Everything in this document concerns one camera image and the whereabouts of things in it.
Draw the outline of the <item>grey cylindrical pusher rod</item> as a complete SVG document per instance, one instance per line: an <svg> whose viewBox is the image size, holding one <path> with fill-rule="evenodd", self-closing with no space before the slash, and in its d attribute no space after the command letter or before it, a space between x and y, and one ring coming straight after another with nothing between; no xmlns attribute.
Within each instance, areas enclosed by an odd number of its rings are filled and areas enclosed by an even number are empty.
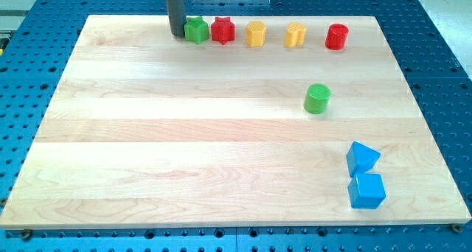
<svg viewBox="0 0 472 252"><path fill-rule="evenodd" d="M185 37L184 25L187 22L184 0L165 0L172 35Z"/></svg>

